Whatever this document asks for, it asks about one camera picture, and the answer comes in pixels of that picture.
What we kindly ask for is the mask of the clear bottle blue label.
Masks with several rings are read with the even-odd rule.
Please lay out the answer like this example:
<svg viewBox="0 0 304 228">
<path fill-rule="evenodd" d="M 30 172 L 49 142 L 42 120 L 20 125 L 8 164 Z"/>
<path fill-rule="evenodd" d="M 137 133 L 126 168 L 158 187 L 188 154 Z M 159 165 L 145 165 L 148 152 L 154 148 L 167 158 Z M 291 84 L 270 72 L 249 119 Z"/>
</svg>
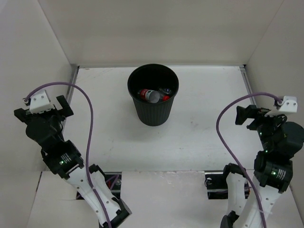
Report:
<svg viewBox="0 0 304 228">
<path fill-rule="evenodd" d="M 165 94 L 165 95 L 171 95 L 172 94 L 172 90 L 170 88 L 159 87 L 158 91 L 160 93 Z"/>
</svg>

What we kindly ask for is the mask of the clear bottle red label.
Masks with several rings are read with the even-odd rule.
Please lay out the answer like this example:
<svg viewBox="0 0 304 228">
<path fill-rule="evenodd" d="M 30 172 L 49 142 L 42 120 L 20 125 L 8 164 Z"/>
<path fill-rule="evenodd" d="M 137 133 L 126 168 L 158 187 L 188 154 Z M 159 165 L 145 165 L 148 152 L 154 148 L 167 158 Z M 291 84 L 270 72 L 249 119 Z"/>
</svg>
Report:
<svg viewBox="0 0 304 228">
<path fill-rule="evenodd" d="M 170 96 L 161 90 L 141 89 L 137 94 L 141 100 L 151 104 L 165 102 L 170 99 Z"/>
</svg>

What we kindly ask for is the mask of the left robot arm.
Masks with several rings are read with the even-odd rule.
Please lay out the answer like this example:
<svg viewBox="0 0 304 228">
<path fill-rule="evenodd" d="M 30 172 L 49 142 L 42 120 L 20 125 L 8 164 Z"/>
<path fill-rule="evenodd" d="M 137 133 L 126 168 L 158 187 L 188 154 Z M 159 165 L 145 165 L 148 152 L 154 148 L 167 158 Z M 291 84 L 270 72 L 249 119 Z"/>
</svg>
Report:
<svg viewBox="0 0 304 228">
<path fill-rule="evenodd" d="M 131 211 L 112 194 L 106 175 L 95 164 L 88 169 L 81 153 L 70 140 L 64 140 L 62 123 L 74 113 L 64 96 L 57 97 L 57 109 L 45 91 L 33 95 L 28 109 L 16 109 L 14 115 L 26 124 L 26 135 L 41 147 L 43 162 L 53 174 L 59 175 L 77 189 L 96 213 L 100 227 L 117 228 Z"/>
</svg>

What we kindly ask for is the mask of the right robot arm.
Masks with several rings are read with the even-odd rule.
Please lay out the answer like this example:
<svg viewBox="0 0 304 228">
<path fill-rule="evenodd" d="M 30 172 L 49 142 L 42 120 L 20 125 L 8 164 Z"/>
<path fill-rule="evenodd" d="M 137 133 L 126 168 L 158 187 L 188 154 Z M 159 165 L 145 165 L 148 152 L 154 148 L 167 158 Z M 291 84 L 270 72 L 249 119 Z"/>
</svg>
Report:
<svg viewBox="0 0 304 228">
<path fill-rule="evenodd" d="M 222 228 L 263 228 L 276 201 L 293 177 L 292 158 L 304 143 L 301 125 L 287 121 L 284 114 L 268 116 L 268 109 L 237 106 L 236 125 L 253 119 L 247 129 L 257 131 L 263 150 L 254 160 L 254 176 L 248 178 L 239 164 L 229 163 L 220 176 L 228 188 L 228 210 Z"/>
</svg>

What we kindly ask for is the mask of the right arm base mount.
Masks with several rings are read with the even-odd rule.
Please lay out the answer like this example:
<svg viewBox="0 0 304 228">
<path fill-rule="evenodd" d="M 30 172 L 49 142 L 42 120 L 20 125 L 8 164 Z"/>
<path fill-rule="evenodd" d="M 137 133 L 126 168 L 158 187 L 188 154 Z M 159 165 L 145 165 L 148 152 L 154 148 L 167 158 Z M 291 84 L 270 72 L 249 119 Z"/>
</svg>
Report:
<svg viewBox="0 0 304 228">
<path fill-rule="evenodd" d="M 224 180 L 223 171 L 206 171 L 204 184 L 209 200 L 226 200 L 228 198 L 228 186 Z"/>
</svg>

